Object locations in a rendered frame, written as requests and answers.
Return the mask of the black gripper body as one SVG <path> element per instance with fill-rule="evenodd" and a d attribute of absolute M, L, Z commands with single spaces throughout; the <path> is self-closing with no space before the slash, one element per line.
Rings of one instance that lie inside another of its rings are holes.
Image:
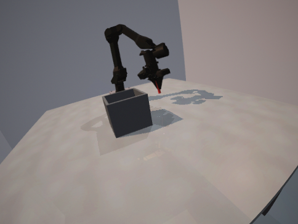
<path fill-rule="evenodd" d="M 150 68 L 153 70 L 152 71 L 152 74 L 149 74 L 147 76 L 147 78 L 149 78 L 149 79 L 154 78 L 154 77 L 158 78 L 160 76 L 164 76 L 166 74 L 170 74 L 169 68 L 165 68 L 165 69 L 162 69 L 162 70 L 159 69 L 159 67 L 158 67 L 158 61 L 156 61 L 156 60 L 153 60 L 151 62 L 148 62 L 148 63 L 146 63 L 146 65 L 150 66 Z M 145 67 L 147 67 L 146 65 L 145 65 Z"/>

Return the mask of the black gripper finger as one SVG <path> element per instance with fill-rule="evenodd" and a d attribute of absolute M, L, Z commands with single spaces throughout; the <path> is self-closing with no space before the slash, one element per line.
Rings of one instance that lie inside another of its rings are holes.
<path fill-rule="evenodd" d="M 151 82 L 156 86 L 156 88 L 157 88 L 156 81 L 155 81 L 153 78 L 151 78 L 151 79 L 147 79 L 147 80 L 151 81 Z M 158 88 L 157 88 L 157 89 L 158 89 Z"/>
<path fill-rule="evenodd" d="M 158 77 L 158 78 L 153 78 L 153 79 L 156 81 L 156 83 L 157 83 L 159 89 L 161 89 L 161 86 L 162 86 L 162 83 L 163 83 L 163 77 L 164 77 L 164 76 L 160 76 L 160 77 Z"/>

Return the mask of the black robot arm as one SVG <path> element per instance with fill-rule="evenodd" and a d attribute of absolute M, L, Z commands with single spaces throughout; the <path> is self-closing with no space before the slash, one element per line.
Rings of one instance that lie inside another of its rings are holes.
<path fill-rule="evenodd" d="M 107 28 L 105 30 L 105 38 L 110 44 L 111 48 L 111 54 L 112 59 L 114 63 L 114 69 L 113 69 L 113 78 L 111 80 L 112 84 L 115 84 L 116 93 L 125 91 L 124 89 L 124 81 L 126 81 L 127 77 L 127 71 L 126 68 L 123 68 L 120 58 L 120 53 L 118 49 L 118 39 L 119 35 L 125 34 L 129 38 L 131 38 L 133 41 L 135 41 L 135 44 L 139 46 L 141 49 L 147 49 L 147 50 L 141 50 L 140 56 L 143 55 L 145 63 L 151 62 L 153 60 L 156 60 L 156 58 L 163 58 L 167 57 L 169 55 L 169 49 L 166 47 L 165 43 L 161 43 L 159 45 L 155 45 L 153 43 L 153 40 L 146 37 L 141 36 L 135 31 L 128 28 L 126 25 L 119 24 L 110 28 Z M 152 49 L 152 50 L 149 50 Z M 140 80 L 147 78 L 149 74 L 152 74 L 152 69 L 150 66 L 146 65 L 142 67 L 143 70 L 137 74 L 137 76 L 140 78 Z"/>

